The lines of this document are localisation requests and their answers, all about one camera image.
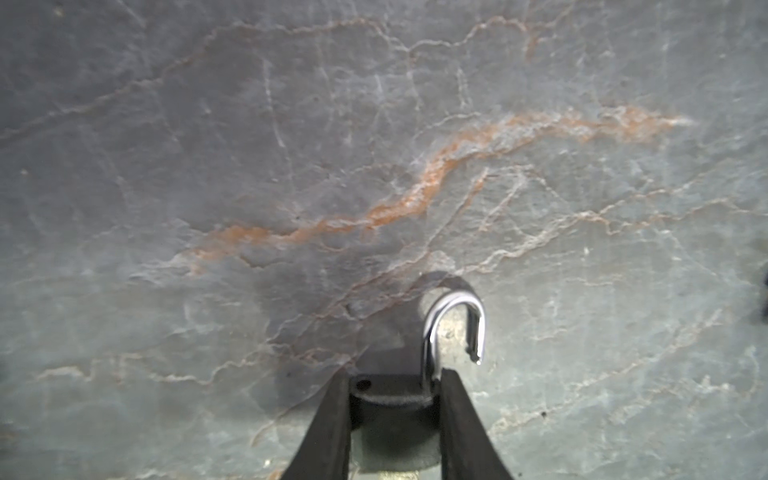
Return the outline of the black padlock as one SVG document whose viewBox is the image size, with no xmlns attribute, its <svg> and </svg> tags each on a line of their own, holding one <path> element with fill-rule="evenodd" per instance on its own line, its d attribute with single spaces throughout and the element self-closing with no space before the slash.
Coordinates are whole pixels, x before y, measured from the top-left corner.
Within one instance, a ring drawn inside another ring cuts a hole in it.
<svg viewBox="0 0 768 480">
<path fill-rule="evenodd" d="M 460 306 L 466 309 L 466 352 L 480 364 L 484 306 L 475 293 L 453 290 L 439 297 L 424 317 L 418 373 L 358 375 L 350 381 L 352 459 L 361 472 L 415 472 L 440 463 L 438 327 Z"/>
</svg>

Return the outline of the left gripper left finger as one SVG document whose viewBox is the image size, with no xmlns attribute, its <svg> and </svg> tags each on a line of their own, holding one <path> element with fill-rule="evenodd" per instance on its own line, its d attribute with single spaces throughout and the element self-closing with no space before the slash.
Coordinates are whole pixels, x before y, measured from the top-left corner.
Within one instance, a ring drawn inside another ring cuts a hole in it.
<svg viewBox="0 0 768 480">
<path fill-rule="evenodd" d="M 333 375 L 282 480 L 347 480 L 352 417 L 347 373 Z"/>
</svg>

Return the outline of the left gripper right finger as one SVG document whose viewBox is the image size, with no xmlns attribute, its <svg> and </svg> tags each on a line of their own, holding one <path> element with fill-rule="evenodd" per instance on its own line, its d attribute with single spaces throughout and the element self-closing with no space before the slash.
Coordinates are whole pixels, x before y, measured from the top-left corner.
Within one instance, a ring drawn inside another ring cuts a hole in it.
<svg viewBox="0 0 768 480">
<path fill-rule="evenodd" d="M 442 370 L 439 403 L 441 478 L 513 480 L 457 371 Z"/>
</svg>

